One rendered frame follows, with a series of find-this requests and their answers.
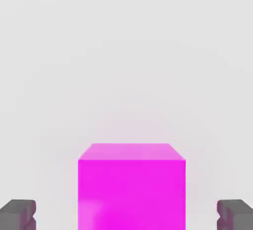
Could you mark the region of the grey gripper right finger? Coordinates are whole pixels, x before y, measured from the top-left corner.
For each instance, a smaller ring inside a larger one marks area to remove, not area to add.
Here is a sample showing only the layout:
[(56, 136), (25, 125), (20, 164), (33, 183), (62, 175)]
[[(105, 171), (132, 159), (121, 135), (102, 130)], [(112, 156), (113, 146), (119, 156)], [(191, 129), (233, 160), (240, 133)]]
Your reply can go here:
[(219, 200), (217, 212), (217, 230), (253, 230), (253, 208), (243, 200)]

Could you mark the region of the small magenta cube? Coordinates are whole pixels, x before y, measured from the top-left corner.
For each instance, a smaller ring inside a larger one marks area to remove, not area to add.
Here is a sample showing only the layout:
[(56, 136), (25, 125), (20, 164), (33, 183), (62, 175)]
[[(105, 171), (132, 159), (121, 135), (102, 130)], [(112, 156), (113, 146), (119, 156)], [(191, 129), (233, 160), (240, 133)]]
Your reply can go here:
[(186, 230), (186, 161), (169, 144), (92, 144), (78, 160), (78, 230)]

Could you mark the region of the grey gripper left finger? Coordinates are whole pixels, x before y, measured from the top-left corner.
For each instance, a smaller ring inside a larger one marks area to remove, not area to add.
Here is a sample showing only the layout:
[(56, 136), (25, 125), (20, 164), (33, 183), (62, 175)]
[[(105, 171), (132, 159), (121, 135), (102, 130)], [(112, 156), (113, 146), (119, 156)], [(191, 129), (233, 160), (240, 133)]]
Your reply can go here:
[(0, 230), (36, 230), (36, 202), (12, 199), (0, 209)]

